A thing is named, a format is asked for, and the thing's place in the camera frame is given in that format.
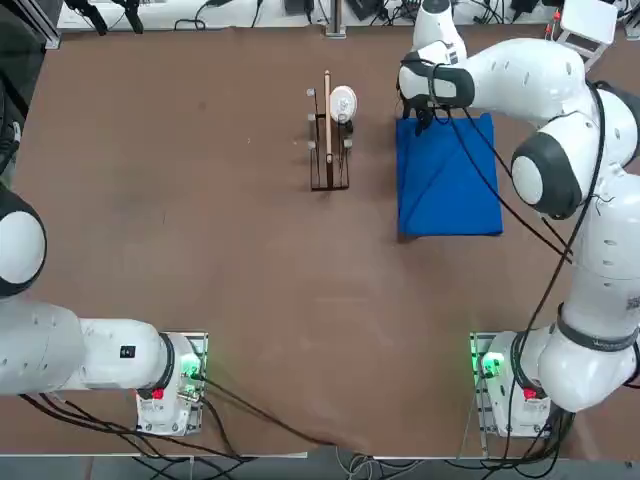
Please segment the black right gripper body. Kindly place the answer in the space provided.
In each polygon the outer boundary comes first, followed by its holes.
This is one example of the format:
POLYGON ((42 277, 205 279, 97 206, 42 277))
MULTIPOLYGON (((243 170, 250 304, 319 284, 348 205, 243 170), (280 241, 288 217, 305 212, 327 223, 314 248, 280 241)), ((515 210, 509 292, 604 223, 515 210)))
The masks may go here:
POLYGON ((408 119, 411 115, 414 115, 419 121, 432 121, 435 116, 434 108, 428 100, 403 99, 402 104, 403 119, 408 119))

